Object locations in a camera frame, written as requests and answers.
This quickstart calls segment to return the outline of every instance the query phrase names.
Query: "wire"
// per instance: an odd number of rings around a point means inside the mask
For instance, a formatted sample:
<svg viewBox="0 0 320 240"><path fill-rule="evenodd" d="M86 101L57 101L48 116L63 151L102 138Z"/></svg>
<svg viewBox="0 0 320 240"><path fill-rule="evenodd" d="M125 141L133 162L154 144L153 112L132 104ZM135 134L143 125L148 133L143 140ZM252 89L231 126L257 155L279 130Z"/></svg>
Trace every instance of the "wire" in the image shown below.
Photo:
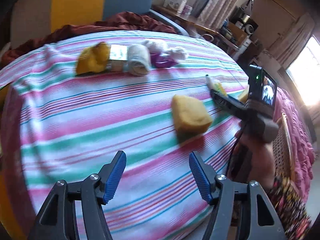
<svg viewBox="0 0 320 240"><path fill-rule="evenodd" d="M240 133L239 133L239 136L238 138L236 139L235 143L233 144L232 148L231 148L231 151L230 151L230 158L229 158L229 162L228 162L228 166L227 166L227 171L226 171L226 175L228 174L228 171L229 171L229 167L230 167L230 161L231 161L231 158L232 158L232 155L233 155L233 151L235 150L242 134L243 134L243 131L244 131L244 128L246 127L247 123L244 123L244 125L241 127L240 129Z"/></svg>

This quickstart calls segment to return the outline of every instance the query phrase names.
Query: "cardboard box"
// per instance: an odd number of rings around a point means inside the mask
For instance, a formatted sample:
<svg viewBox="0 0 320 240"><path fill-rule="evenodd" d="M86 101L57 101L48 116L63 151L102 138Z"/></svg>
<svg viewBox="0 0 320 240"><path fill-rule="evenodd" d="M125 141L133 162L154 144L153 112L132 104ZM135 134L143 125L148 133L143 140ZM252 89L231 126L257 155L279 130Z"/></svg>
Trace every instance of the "cardboard box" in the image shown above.
<svg viewBox="0 0 320 240"><path fill-rule="evenodd" d="M176 11L177 13L182 13L184 6L186 5L187 0L169 0L166 8Z"/></svg>
<svg viewBox="0 0 320 240"><path fill-rule="evenodd" d="M241 47L244 40L247 38L247 33L245 33L243 30L239 29L237 26L235 26L233 23L229 22L228 29L232 32L234 38L237 40L236 45L238 47Z"/></svg>
<svg viewBox="0 0 320 240"><path fill-rule="evenodd" d="M112 72L122 72L124 64L128 63L128 47L112 44L107 69Z"/></svg>

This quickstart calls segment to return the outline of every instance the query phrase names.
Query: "white plush toy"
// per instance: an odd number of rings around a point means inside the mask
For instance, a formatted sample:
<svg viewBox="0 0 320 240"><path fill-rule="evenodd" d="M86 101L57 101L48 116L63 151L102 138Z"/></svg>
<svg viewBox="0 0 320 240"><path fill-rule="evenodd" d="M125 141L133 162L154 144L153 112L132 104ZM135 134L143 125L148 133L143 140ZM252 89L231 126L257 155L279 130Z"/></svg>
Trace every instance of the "white plush toy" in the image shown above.
<svg viewBox="0 0 320 240"><path fill-rule="evenodd" d="M189 56L183 47L169 49L167 43L163 40L145 39L141 44L148 48L150 54L161 53L161 55L169 56L173 60L186 60Z"/></svg>

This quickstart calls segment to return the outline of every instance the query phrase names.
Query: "camera screen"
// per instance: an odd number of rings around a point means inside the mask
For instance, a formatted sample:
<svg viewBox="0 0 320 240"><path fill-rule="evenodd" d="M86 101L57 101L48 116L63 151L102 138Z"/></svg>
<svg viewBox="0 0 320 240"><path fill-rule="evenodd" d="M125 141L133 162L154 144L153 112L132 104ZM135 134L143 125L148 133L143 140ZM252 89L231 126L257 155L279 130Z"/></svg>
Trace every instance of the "camera screen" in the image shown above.
<svg viewBox="0 0 320 240"><path fill-rule="evenodd" d="M262 100L272 106L275 85L266 76L263 79Z"/></svg>

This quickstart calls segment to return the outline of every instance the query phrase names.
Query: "yellow wall panel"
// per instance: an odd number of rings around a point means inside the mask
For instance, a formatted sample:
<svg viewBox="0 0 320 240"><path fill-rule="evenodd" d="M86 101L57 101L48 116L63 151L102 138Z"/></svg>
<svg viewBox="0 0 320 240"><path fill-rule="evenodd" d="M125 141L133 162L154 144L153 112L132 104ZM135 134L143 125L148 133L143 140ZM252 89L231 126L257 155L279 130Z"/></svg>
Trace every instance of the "yellow wall panel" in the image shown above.
<svg viewBox="0 0 320 240"><path fill-rule="evenodd" d="M102 20L104 0L52 0L51 31L65 24L88 25Z"/></svg>
<svg viewBox="0 0 320 240"><path fill-rule="evenodd" d="M18 225L13 215L10 201L8 199L7 190L5 188L2 172L0 171L0 221L11 236L12 240L26 240L22 229Z"/></svg>

